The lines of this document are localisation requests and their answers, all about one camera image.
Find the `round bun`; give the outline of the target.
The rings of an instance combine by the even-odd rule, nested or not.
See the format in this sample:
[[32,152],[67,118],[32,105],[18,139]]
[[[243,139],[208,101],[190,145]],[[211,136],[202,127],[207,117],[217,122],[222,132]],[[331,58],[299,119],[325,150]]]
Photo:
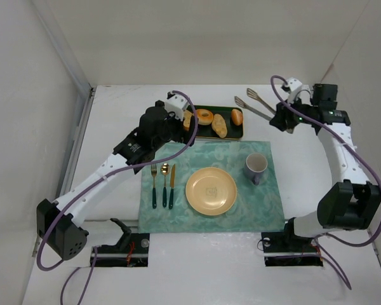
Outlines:
[[231,120],[236,126],[243,124],[243,113],[238,109],[231,110]]

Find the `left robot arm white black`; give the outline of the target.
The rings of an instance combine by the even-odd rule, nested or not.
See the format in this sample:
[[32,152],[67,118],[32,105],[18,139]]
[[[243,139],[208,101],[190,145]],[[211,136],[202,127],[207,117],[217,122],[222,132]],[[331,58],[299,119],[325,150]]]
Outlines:
[[139,126],[120,142],[107,159],[86,180],[54,201],[43,200],[36,209],[37,233],[42,239],[36,256],[37,266],[50,271],[42,263],[45,245],[49,245],[62,261],[74,258],[85,246],[108,246],[124,250],[130,242],[131,229],[118,219],[111,218],[104,233],[94,239],[82,227],[90,210],[109,193],[143,167],[158,163],[156,151],[170,141],[190,147],[197,133],[197,120],[184,130],[184,112],[194,109],[190,98],[172,91],[168,98],[146,110]]

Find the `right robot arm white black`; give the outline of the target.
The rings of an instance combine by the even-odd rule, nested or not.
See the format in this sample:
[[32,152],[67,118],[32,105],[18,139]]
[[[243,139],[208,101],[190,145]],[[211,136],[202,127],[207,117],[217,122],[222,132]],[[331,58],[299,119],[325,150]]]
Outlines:
[[[303,104],[302,83],[296,78],[281,81],[288,98],[279,99],[270,124],[282,132],[292,131],[300,123],[310,125],[324,148],[332,179],[332,187],[316,211],[288,220],[281,234],[284,243],[368,229],[381,208],[381,179],[356,152],[349,115],[337,109],[337,85],[316,84],[309,104]],[[359,246],[372,243],[380,233],[381,220],[374,234]]]

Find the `bread slice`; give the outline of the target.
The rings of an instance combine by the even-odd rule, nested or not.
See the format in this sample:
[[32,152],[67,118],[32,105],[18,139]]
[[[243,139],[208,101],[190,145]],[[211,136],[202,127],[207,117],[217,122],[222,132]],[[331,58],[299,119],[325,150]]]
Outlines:
[[184,111],[183,128],[185,131],[189,131],[192,117],[193,117],[193,113],[191,113],[188,110]]

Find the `oblong bread roll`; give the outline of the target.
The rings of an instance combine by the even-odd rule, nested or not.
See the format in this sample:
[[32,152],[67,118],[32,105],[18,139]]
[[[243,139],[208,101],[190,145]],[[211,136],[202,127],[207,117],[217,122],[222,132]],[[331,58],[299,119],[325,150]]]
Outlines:
[[213,116],[213,121],[211,123],[213,131],[221,138],[227,136],[227,126],[224,118],[220,114],[215,114]]

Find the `bagel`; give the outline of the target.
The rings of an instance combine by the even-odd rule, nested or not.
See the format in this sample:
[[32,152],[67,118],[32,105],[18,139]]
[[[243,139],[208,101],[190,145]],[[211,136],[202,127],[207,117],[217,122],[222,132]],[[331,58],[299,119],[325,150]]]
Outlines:
[[212,124],[214,115],[207,109],[197,109],[197,120],[199,125],[208,126]]

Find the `purple mug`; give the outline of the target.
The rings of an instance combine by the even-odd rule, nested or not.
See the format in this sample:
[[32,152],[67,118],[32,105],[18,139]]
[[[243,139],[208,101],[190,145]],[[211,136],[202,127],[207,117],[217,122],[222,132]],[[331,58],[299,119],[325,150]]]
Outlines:
[[260,153],[247,156],[244,164],[244,175],[255,186],[259,185],[261,178],[268,167],[267,158]]

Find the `dark green serving tray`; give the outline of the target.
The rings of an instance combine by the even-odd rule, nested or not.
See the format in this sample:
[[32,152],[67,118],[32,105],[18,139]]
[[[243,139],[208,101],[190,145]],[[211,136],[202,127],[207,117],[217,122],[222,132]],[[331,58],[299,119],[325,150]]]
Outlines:
[[[227,128],[227,135],[224,140],[239,140],[244,135],[243,123],[236,125],[231,117],[232,110],[242,110],[238,107],[226,107],[226,106],[214,106],[214,105],[196,105],[196,110],[205,109],[210,111],[213,115],[219,114],[224,118]],[[200,125],[197,129],[197,138],[200,139],[220,139],[220,137],[215,133],[212,127]]]

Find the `teal patterned placemat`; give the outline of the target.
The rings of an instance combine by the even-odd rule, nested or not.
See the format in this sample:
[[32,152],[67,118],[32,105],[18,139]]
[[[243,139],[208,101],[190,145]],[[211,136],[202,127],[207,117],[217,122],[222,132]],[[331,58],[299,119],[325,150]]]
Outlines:
[[[244,174],[249,155],[262,154],[267,168],[259,185]],[[279,231],[284,212],[269,142],[196,142],[168,162],[174,188],[163,174],[142,170],[139,230],[143,233]],[[163,206],[163,189],[173,198]]]

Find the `yellow plate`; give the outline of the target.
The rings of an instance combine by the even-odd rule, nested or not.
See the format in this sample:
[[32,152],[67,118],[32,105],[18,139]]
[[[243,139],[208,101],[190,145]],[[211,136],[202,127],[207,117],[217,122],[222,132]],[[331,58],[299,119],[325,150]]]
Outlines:
[[196,212],[213,217],[222,215],[233,207],[237,198],[237,186],[226,171],[206,167],[189,177],[185,195]]

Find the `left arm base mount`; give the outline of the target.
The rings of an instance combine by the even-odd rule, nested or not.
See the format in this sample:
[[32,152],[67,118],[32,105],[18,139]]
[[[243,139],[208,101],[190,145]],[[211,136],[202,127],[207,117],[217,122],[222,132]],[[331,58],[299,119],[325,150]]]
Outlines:
[[92,246],[90,264],[100,268],[146,268],[149,264],[150,234],[139,233],[111,218],[94,222],[88,242]]

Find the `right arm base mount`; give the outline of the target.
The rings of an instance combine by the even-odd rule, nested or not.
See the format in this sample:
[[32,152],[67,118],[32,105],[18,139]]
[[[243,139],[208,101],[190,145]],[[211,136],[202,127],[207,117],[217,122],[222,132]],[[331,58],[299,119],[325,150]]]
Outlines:
[[257,245],[264,252],[266,267],[323,267],[319,248],[312,238],[297,236],[294,231],[294,219],[285,223],[282,231],[263,232]]

